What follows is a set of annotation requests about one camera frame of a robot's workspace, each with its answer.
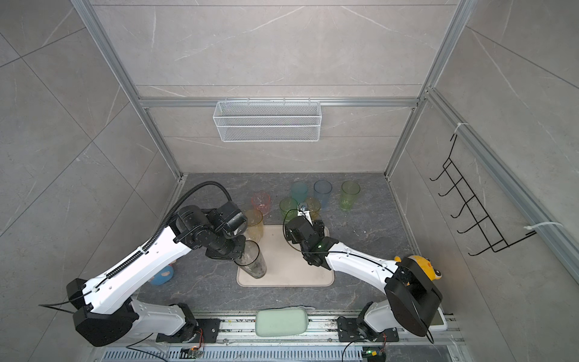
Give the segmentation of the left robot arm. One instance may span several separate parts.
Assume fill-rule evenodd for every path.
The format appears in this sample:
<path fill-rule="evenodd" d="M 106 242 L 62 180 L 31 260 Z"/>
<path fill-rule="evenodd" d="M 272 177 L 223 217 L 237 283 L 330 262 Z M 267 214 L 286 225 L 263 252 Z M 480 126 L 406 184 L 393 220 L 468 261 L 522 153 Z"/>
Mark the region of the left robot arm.
<path fill-rule="evenodd" d="M 211 209 L 184 204 L 207 186 L 217 187 L 226 203 Z M 94 347 L 143 334 L 169 343 L 196 338 L 200 327 L 187 304 L 153 305 L 133 294 L 173 261 L 199 248 L 205 248 L 211 259 L 239 259 L 246 229 L 247 217 L 223 185 L 216 181 L 197 184 L 175 202 L 153 235 L 135 251 L 104 273 L 67 285 L 76 332 Z"/>

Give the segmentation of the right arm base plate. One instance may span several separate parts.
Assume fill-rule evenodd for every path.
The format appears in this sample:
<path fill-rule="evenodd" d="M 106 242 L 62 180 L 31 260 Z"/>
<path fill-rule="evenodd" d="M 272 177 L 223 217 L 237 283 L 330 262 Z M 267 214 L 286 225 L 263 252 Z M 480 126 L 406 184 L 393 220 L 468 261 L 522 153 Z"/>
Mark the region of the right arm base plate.
<path fill-rule="evenodd" d="M 336 319 L 339 341 L 354 342 L 362 339 L 370 342 L 399 342 L 399 334 L 396 328 L 388 328 L 383 332 L 375 332 L 361 318 L 346 318 L 340 316 Z"/>

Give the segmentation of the tall yellow glass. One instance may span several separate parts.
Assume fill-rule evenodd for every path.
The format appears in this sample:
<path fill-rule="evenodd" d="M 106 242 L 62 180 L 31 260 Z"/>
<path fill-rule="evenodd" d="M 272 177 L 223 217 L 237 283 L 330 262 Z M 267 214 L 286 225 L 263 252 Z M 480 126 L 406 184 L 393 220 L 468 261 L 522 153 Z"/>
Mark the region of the tall yellow glass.
<path fill-rule="evenodd" d="M 260 210 L 250 209 L 244 211 L 247 217 L 247 229 L 244 235 L 247 239 L 259 243 L 264 235 L 263 214 Z"/>

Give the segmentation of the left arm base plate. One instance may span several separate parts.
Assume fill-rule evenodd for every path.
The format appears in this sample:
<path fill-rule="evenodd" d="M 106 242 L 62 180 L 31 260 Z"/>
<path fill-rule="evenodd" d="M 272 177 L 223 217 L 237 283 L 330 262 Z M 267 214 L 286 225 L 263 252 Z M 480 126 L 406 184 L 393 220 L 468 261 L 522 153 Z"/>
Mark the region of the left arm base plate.
<path fill-rule="evenodd" d="M 215 343 L 220 330 L 221 320 L 218 318 L 197 319 L 186 322 L 185 325 L 172 336 L 159 333 L 156 342 L 176 343 Z"/>

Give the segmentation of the dark grey glass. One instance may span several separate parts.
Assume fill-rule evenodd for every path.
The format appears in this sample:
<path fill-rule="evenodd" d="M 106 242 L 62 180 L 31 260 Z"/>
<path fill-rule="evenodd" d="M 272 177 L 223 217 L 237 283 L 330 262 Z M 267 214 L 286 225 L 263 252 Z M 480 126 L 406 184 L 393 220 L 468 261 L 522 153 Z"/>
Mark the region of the dark grey glass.
<path fill-rule="evenodd" d="M 267 273 L 262 251 L 255 241 L 245 241 L 244 251 L 234 263 L 254 279 L 261 279 Z"/>

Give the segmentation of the beige plastic tray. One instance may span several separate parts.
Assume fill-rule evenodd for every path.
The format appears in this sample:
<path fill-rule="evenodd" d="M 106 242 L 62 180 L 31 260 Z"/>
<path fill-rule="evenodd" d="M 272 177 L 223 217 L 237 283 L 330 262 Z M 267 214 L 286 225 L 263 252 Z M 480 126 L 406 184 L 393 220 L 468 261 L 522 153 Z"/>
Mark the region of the beige plastic tray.
<path fill-rule="evenodd" d="M 309 265 L 301 252 L 286 242 L 282 225 L 264 226 L 258 245 L 265 259 L 266 274 L 255 279 L 239 268 L 237 282 L 242 287 L 328 287 L 335 280 L 334 272 Z"/>

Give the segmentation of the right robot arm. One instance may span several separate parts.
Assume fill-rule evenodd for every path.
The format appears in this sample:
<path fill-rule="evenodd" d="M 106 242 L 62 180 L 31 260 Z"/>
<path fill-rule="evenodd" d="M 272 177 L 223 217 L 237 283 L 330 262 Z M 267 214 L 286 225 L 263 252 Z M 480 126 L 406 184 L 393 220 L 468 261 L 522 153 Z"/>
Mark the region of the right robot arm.
<path fill-rule="evenodd" d="M 370 256 L 325 235 L 322 220 L 312 222 L 305 216 L 284 222 L 283 236 L 307 264 L 350 275 L 383 292 L 385 300 L 367 303 L 357 316 L 359 338 L 375 340 L 389 330 L 402 328 L 434 342 L 430 328 L 443 301 L 434 282 L 442 274 L 429 259 Z"/>

